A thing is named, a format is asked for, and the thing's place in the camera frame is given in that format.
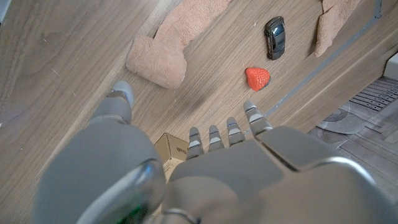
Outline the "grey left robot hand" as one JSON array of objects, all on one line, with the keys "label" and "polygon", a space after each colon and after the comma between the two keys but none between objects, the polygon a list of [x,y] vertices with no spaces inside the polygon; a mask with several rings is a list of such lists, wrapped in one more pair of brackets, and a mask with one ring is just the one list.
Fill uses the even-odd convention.
[{"label": "grey left robot hand", "polygon": [[191,128],[186,159],[172,171],[131,124],[134,95],[119,81],[47,166],[34,223],[396,223],[397,212],[355,161],[296,129],[272,127],[255,104],[246,139],[228,118],[208,152]]}]

